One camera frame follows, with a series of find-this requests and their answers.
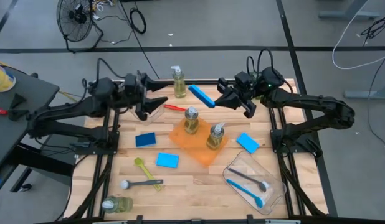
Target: orange plastic tray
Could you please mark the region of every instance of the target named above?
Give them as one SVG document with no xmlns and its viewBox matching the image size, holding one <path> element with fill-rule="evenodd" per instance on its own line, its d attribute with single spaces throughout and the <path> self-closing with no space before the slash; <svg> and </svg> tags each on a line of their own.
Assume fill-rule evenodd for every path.
<svg viewBox="0 0 385 224">
<path fill-rule="evenodd" d="M 223 136 L 223 140 L 219 148 L 213 150 L 206 146 L 206 141 L 211 134 L 211 125 L 201 118 L 198 118 L 198 130 L 195 134 L 188 134 L 184 130 L 184 122 L 186 118 L 180 121 L 180 123 L 169 134 L 170 140 L 172 140 L 181 149 L 184 149 L 190 156 L 197 159 L 204 166 L 212 164 L 218 153 L 223 149 L 229 140 L 226 135 Z"/>
</svg>

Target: black fan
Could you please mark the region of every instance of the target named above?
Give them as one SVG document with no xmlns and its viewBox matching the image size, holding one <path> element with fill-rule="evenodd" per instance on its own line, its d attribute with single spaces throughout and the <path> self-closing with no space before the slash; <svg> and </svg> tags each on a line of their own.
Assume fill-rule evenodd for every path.
<svg viewBox="0 0 385 224">
<path fill-rule="evenodd" d="M 92 1 L 91 0 L 59 0 L 57 5 L 57 24 L 67 44 L 70 52 L 86 52 L 95 48 L 103 36 L 103 31 L 96 25 L 92 19 Z M 100 35 L 93 47 L 83 50 L 70 50 L 68 40 L 71 42 L 79 42 L 84 40 L 92 26 L 95 26 Z"/>
</svg>

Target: yellow spoon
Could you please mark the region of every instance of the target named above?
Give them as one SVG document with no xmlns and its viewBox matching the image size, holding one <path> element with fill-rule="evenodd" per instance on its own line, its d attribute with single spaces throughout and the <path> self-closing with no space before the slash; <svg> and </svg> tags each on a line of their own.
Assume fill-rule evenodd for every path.
<svg viewBox="0 0 385 224">
<path fill-rule="evenodd" d="M 147 177 L 150 179 L 150 180 L 155 180 L 155 178 L 150 174 L 150 172 L 148 171 L 148 169 L 144 166 L 144 162 L 142 159 L 140 159 L 139 157 L 137 157 L 135 159 L 135 164 L 136 166 L 139 166 L 143 172 L 145 173 L 145 175 L 147 175 Z M 155 184 L 154 185 L 154 188 L 157 190 L 157 191 L 160 191 L 161 190 L 161 186 L 159 186 L 158 184 Z"/>
</svg>

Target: wooden table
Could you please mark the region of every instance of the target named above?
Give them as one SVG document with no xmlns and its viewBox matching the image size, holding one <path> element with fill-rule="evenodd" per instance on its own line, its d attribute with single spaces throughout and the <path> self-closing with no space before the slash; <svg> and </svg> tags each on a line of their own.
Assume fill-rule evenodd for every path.
<svg viewBox="0 0 385 224">
<path fill-rule="evenodd" d="M 296 92 L 294 81 L 289 80 L 289 82 Z M 221 95 L 215 85 L 201 85 L 200 88 L 212 99 L 217 99 Z M 173 144 L 168 137 L 174 126 L 184 118 L 183 112 L 165 109 L 164 114 L 148 126 L 142 125 L 131 113 L 121 115 L 119 120 L 121 125 L 119 128 L 119 149 L 113 159 L 108 195 L 131 197 L 134 203 L 131 212 L 105 214 L 106 220 L 135 220 L 137 215 L 143 215 L 144 220 L 245 219 L 247 214 L 252 214 L 254 218 L 288 217 L 284 197 L 270 215 L 262 215 L 226 185 L 222 176 L 224 168 L 240 151 L 244 150 L 236 142 L 236 139 L 242 132 L 246 132 L 260 144 L 260 148 L 252 154 L 253 158 L 280 180 L 277 157 L 273 153 L 270 142 L 271 123 L 266 107 L 254 100 L 257 105 L 256 114 L 253 118 L 247 119 L 243 115 L 244 110 L 242 108 L 237 110 L 222 107 L 210 109 L 190 92 L 188 92 L 187 97 L 176 99 L 172 86 L 150 94 L 150 96 L 167 96 L 169 98 L 168 104 L 184 108 L 194 106 L 198 109 L 199 116 L 208 123 L 226 122 L 225 132 L 229 137 L 229 142 L 212 165 L 203 167 Z M 288 123 L 304 121 L 301 109 L 285 108 L 284 112 Z M 277 117 L 278 127 L 281 127 L 279 121 Z M 102 119 L 87 118 L 85 122 L 85 126 L 89 128 L 100 125 L 102 125 Z M 137 149 L 135 136 L 153 131 L 156 133 L 157 144 Z M 178 154 L 178 168 L 156 166 L 156 156 L 159 152 Z M 309 153 L 299 153 L 294 154 L 294 156 L 300 185 L 316 206 L 326 213 L 323 189 L 313 156 Z M 136 157 L 144 160 L 145 166 L 156 179 L 164 180 L 160 192 L 157 192 L 153 186 L 136 186 L 128 190 L 120 188 L 122 180 L 132 182 L 147 180 L 143 171 L 134 164 Z M 65 217 L 73 214 L 90 191 L 95 161 L 96 156 L 89 156 L 75 169 L 72 195 Z M 291 187 L 290 191 L 294 212 L 297 213 L 295 192 Z M 96 215 L 98 215 L 100 203 L 101 192 L 97 194 L 96 198 Z"/>
</svg>

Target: blue sponge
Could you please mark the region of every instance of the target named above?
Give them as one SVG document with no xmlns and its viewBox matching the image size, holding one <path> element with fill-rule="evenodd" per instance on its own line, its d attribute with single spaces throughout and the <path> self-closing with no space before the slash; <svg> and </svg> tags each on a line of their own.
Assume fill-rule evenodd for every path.
<svg viewBox="0 0 385 224">
<path fill-rule="evenodd" d="M 179 163 L 179 156 L 174 154 L 168 154 L 164 152 L 158 153 L 158 158 L 156 159 L 157 166 L 165 166 L 170 168 L 177 168 Z"/>
<path fill-rule="evenodd" d="M 152 146 L 155 144 L 155 133 L 147 133 L 136 136 L 136 147 Z"/>
<path fill-rule="evenodd" d="M 237 138 L 237 142 L 251 154 L 259 148 L 259 144 L 257 144 L 251 137 L 249 137 L 247 133 L 242 133 Z"/>
<path fill-rule="evenodd" d="M 194 94 L 199 100 L 201 100 L 205 105 L 209 108 L 215 107 L 215 102 L 210 99 L 198 86 L 196 85 L 189 85 L 188 90 L 191 91 L 191 93 Z"/>
</svg>

